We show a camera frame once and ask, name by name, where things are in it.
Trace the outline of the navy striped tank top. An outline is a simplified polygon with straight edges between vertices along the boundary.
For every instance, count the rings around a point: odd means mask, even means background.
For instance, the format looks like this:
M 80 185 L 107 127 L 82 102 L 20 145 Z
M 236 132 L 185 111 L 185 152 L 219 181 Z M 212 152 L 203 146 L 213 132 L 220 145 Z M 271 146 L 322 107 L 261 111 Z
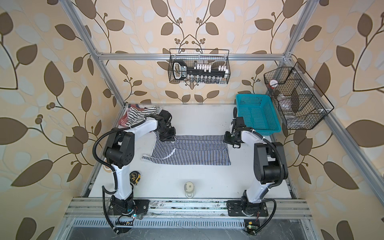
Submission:
M 150 155 L 142 161 L 176 166 L 229 166 L 228 145 L 223 135 L 176 135 L 174 141 L 161 141 L 156 133 L 156 142 Z

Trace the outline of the black white striped tank top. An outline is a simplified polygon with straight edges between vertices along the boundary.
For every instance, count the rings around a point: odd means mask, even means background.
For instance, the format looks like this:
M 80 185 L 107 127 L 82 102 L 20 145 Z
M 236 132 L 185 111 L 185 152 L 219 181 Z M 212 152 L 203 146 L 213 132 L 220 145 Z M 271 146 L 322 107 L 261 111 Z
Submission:
M 127 108 L 123 117 L 120 119 L 120 126 L 128 127 L 130 125 L 139 123 L 149 115 L 158 115 L 161 110 L 162 108 L 157 106 L 144 109 L 129 107 Z

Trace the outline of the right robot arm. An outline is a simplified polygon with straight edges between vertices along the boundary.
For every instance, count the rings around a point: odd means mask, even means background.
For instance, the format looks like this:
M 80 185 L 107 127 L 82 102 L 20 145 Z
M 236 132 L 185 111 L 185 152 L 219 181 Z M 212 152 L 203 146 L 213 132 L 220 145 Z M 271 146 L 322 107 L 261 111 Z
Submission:
M 271 142 L 255 129 L 247 127 L 244 118 L 237 116 L 237 108 L 234 108 L 231 131 L 225 133 L 224 142 L 234 149 L 239 149 L 241 144 L 253 147 L 252 169 L 256 178 L 240 200 L 227 201 L 229 216 L 268 216 L 267 202 L 275 200 L 267 199 L 266 194 L 288 178 L 283 145 L 280 142 Z

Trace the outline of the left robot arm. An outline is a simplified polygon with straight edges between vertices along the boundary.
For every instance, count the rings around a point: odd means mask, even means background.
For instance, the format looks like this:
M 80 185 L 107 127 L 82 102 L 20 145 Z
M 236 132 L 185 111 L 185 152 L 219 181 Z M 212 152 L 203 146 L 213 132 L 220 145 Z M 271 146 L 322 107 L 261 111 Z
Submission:
M 149 114 L 126 127 L 113 128 L 101 135 L 93 146 L 93 157 L 113 174 L 114 189 L 102 186 L 102 193 L 111 196 L 110 206 L 124 215 L 138 211 L 134 202 L 133 184 L 130 180 L 130 163 L 135 156 L 135 141 L 150 132 L 160 135 L 162 141 L 174 141 L 176 130 L 171 125 L 172 115 L 166 110 Z

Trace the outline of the red striped folded tank top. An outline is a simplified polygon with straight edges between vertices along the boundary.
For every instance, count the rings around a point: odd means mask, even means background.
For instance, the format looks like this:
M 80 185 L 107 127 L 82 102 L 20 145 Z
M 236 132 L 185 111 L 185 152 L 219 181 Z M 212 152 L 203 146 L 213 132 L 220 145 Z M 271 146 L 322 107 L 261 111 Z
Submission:
M 119 120 L 119 126 L 121 127 L 127 127 L 130 126 L 136 122 L 139 122 L 139 116 L 141 114 L 141 109 L 133 106 L 133 107 L 127 107 L 125 109 L 124 115 Z

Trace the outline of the teal plastic basket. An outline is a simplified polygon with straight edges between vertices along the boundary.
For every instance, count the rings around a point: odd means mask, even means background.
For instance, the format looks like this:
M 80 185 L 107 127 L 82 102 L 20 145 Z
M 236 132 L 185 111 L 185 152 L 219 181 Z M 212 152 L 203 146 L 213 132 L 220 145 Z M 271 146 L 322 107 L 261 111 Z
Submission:
M 237 94 L 237 115 L 245 125 L 263 136 L 282 131 L 275 107 L 268 95 Z

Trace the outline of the yellow black tape measure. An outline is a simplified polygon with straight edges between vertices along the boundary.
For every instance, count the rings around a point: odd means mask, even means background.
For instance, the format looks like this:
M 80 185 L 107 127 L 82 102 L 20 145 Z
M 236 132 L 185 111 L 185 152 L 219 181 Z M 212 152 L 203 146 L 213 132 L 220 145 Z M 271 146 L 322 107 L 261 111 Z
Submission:
M 141 174 L 138 171 L 132 171 L 130 173 L 130 183 L 137 186 L 141 180 Z

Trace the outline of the small white jar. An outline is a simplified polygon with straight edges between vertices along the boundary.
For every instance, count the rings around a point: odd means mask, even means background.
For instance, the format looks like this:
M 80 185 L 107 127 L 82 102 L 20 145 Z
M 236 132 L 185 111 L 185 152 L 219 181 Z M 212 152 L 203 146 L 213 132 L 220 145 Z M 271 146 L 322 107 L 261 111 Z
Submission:
M 184 190 L 187 198 L 191 199 L 194 197 L 196 189 L 193 182 L 186 182 L 184 185 Z

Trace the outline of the red cap bottle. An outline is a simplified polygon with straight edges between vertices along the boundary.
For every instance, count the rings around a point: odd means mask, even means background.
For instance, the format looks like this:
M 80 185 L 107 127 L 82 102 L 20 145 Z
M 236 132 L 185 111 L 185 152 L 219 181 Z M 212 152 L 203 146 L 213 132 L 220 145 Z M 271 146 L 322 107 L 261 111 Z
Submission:
M 277 80 L 271 80 L 269 82 L 269 86 L 271 89 L 276 89 L 278 87 L 278 85 L 279 85 L 279 82 Z

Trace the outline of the black tool set in basket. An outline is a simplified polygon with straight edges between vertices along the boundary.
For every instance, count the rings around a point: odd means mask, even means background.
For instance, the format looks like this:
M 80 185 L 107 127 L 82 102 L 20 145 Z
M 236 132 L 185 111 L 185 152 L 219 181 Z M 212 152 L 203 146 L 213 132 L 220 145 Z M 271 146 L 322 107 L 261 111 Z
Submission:
M 231 69 L 225 61 L 175 60 L 169 62 L 168 74 L 170 81 L 228 81 Z

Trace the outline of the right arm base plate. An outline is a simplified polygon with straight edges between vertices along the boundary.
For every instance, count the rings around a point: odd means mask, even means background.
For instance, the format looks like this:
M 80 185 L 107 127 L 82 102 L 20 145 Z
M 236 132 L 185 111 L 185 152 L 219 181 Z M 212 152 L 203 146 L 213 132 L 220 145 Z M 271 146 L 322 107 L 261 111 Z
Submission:
M 230 200 L 226 203 L 230 217 L 268 217 L 268 209 L 265 203 L 243 203 L 240 200 Z

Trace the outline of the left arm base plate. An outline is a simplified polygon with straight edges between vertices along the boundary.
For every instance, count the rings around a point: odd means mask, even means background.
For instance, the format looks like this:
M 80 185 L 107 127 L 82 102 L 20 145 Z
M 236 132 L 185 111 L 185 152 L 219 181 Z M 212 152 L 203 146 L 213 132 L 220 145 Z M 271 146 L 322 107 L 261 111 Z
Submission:
M 120 200 L 111 199 L 109 210 L 112 211 L 112 215 L 120 216 L 132 216 L 132 215 L 145 215 L 149 209 L 149 200 Z

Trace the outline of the aluminium front rail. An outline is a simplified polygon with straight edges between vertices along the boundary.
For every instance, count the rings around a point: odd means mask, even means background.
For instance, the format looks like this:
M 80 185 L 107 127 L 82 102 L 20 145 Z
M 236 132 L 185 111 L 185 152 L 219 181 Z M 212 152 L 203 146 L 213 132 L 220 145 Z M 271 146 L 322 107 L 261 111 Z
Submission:
M 272 220 L 300 223 L 307 231 L 313 226 L 313 217 L 305 200 L 277 199 L 267 203 L 268 217 L 230 217 L 227 199 L 170 199 L 151 198 L 145 215 L 114 216 L 110 220 L 118 228 L 181 228 L 181 229 L 243 229 L 248 222 Z M 62 220 L 62 228 L 109 228 L 101 198 L 74 198 Z

